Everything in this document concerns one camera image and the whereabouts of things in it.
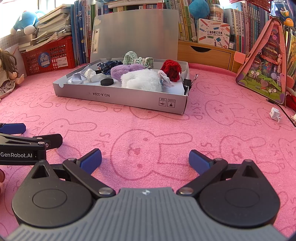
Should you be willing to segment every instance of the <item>teal plush ball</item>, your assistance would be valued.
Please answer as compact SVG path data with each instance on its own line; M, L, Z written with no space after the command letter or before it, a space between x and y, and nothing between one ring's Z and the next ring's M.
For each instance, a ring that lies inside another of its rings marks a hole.
M205 18L210 14L210 7L205 0L194 0L189 5L189 12L195 18Z

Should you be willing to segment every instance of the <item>red yarn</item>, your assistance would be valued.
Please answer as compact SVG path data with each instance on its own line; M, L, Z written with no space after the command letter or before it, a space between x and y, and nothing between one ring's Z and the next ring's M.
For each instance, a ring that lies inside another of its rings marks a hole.
M286 105L290 107L293 111L296 111L296 96L287 95Z
M170 81L177 82L180 79L179 72L182 72L181 66L174 60L166 60L161 70L170 78Z

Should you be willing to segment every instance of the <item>pink triangular toy house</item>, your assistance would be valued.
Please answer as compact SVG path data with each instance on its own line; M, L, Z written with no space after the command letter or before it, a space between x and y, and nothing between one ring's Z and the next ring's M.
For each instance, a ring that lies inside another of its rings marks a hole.
M246 88L284 103L286 90L286 48L283 27L270 19L237 72L236 82Z

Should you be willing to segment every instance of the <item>doll hair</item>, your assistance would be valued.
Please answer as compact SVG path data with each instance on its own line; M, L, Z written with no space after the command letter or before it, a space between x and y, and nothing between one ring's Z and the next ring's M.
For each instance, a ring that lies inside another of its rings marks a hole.
M2 68L6 71L7 78L9 78L9 72L16 72L17 59L8 51L0 49L0 60L2 61Z

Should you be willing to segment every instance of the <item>cardboard box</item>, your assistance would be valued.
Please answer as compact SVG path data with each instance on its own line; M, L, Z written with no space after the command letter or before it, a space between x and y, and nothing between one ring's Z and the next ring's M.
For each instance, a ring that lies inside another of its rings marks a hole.
M133 10L97 16L93 28L90 68L98 69L99 62L123 60L125 53L134 51L138 57L153 57L153 69L159 70L165 60L177 59L178 28L173 27L177 25L178 11L171 9ZM178 62L182 68L182 77L189 79L188 63ZM111 86L101 86L100 82L68 84L72 75L83 68L56 80L53 83L55 94L176 114L185 111L189 89L183 86L181 80L175 82L174 87L163 88L163 92L121 88L121 82L116 80Z
M208 19L199 19L197 23L199 44L229 48L229 24Z

